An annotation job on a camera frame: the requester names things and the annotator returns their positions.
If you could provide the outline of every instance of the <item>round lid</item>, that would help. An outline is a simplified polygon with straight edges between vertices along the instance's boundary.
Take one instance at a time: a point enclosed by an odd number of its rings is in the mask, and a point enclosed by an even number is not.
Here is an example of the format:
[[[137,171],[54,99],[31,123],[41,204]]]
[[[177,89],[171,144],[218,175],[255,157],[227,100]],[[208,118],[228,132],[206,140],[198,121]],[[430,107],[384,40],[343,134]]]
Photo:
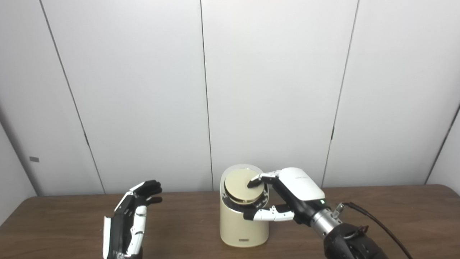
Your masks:
[[[264,185],[261,184],[254,188],[248,188],[249,181],[258,175],[255,171],[248,168],[240,168],[230,172],[225,178],[225,188],[227,192],[243,202],[256,200],[264,192]]]

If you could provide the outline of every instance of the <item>white wall panel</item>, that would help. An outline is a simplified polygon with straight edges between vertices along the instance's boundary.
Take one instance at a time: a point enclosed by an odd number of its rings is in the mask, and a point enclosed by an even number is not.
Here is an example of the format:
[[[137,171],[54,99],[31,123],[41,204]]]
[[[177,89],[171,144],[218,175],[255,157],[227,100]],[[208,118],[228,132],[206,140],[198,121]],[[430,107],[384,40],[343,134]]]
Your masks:
[[[427,184],[444,184],[460,195],[460,117],[449,132]]]
[[[245,163],[321,184],[357,2],[202,4],[214,187]]]
[[[424,183],[460,102],[459,13],[360,2],[324,186]]]
[[[37,0],[0,1],[0,113],[39,194],[103,192]]]
[[[199,0],[44,0],[108,193],[211,190]]]
[[[36,196],[0,124],[0,225],[25,199]]]

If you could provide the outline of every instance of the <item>wooden table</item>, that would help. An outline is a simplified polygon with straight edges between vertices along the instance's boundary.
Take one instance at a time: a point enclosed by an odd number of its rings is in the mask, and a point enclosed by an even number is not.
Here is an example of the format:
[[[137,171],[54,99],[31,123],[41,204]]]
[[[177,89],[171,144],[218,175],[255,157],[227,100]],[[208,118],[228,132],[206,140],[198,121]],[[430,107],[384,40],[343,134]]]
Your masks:
[[[460,258],[460,197],[442,185],[325,188],[330,205],[353,201],[380,219],[416,259]],[[149,207],[144,259],[324,259],[322,240],[294,222],[270,223],[268,241],[234,248],[219,236],[218,192],[165,193]],[[0,227],[0,258],[102,258],[103,216],[115,195],[34,197]],[[274,192],[271,204],[280,204]],[[340,218],[370,225],[368,235],[391,259],[405,258],[375,223],[352,209]]]

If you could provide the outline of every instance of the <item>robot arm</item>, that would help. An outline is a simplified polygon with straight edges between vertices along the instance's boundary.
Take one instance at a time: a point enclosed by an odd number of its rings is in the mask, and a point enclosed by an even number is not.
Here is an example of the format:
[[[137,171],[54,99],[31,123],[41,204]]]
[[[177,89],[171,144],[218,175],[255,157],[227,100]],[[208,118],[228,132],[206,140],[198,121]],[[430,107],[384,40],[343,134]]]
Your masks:
[[[246,211],[243,214],[246,220],[294,219],[298,224],[305,224],[324,240],[324,252],[328,259],[388,259],[382,249],[366,236],[368,227],[342,223],[338,215],[343,205],[332,212],[326,204],[324,192],[303,170],[285,168],[261,173],[251,179],[247,187],[253,188],[262,182],[272,184],[286,204]]]
[[[112,218],[104,217],[103,258],[142,257],[147,206],[160,203],[161,184],[155,180],[142,182],[125,193]]]

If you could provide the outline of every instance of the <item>cable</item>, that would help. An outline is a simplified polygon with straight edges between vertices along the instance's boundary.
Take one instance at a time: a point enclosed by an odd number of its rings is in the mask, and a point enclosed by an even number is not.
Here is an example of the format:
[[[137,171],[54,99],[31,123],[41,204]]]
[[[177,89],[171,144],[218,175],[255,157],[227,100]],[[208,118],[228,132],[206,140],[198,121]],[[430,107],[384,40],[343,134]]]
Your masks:
[[[414,259],[412,255],[410,255],[409,251],[405,248],[405,246],[399,241],[399,239],[387,228],[383,223],[381,223],[376,217],[374,217],[371,213],[366,211],[365,209],[361,208],[360,206],[354,204],[353,202],[344,202],[343,205],[348,206],[362,214],[368,216],[371,220],[377,223],[385,232],[391,237],[391,239],[398,244],[398,246],[402,249],[402,251],[406,254],[407,258]]]

